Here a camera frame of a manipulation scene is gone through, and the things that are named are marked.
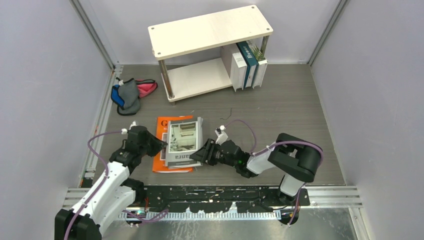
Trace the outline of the blue grey red cloth pile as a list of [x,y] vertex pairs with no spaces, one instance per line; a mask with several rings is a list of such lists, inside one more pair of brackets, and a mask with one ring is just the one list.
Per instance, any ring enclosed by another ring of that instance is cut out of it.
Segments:
[[111,88],[110,98],[117,105],[116,111],[120,116],[133,116],[141,109],[140,99],[148,96],[158,87],[153,79],[121,80]]

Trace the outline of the blue Humor book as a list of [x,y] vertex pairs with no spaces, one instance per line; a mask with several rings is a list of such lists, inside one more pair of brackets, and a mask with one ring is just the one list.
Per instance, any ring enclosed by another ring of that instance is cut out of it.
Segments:
[[246,72],[242,88],[245,89],[248,87],[253,87],[257,73],[258,61],[247,41],[237,42],[236,45],[246,63]]

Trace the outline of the orange book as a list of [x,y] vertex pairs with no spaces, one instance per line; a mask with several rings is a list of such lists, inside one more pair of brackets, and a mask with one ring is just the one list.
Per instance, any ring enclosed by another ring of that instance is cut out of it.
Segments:
[[[192,115],[186,115],[186,116],[159,116],[157,118],[157,125],[156,125],[156,137],[164,142],[167,141],[167,138],[163,138],[163,134],[166,134],[168,132],[168,122],[169,121],[176,121],[176,120],[188,120],[192,119]],[[177,169],[170,169],[167,166],[165,166],[165,160],[162,160],[161,158],[162,152],[158,153],[156,156],[153,157],[152,162],[152,172],[154,173],[160,173],[160,174],[175,174],[175,173],[190,173],[193,171],[192,167],[183,167],[183,168],[177,168]]]

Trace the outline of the photo magazine pages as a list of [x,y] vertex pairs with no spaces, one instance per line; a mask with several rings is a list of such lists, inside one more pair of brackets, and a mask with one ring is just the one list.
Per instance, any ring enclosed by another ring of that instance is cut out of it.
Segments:
[[203,146],[203,118],[171,120],[167,128],[165,165],[169,169],[200,167],[190,155]]

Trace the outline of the grey white portfolio file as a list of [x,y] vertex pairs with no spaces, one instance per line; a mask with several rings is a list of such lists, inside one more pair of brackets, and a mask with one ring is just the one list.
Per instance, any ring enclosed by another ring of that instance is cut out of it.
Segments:
[[220,56],[234,91],[242,89],[247,63],[238,46],[235,43],[221,46]]

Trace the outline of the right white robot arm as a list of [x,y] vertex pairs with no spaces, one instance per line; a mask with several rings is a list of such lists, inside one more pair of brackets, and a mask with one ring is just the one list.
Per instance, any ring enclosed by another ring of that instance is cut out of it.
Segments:
[[248,153],[232,140],[217,143],[208,139],[190,159],[210,166],[224,164],[233,167],[244,178],[253,178],[266,170],[278,168],[284,175],[277,198],[283,205],[298,200],[301,188],[312,183],[324,159],[323,149],[287,133],[280,133],[275,142],[264,149]]

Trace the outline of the white Singularity book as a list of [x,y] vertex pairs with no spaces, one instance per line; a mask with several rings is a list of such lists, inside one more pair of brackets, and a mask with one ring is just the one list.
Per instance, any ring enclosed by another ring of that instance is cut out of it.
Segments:
[[257,47],[255,43],[253,43],[251,40],[248,40],[247,43],[258,62],[252,81],[252,88],[261,87],[267,70],[268,61],[265,58],[264,53]]

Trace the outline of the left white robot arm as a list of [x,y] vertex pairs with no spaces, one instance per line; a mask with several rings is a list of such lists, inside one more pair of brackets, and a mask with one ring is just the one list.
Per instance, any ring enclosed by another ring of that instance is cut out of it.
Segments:
[[60,209],[54,219],[56,240],[100,240],[110,224],[130,205],[141,206],[146,200],[144,183],[130,175],[140,165],[142,157],[154,157],[168,143],[151,134],[145,126],[133,122],[118,130],[125,135],[120,148],[105,161],[91,146],[87,146],[104,165],[100,178],[70,209]]

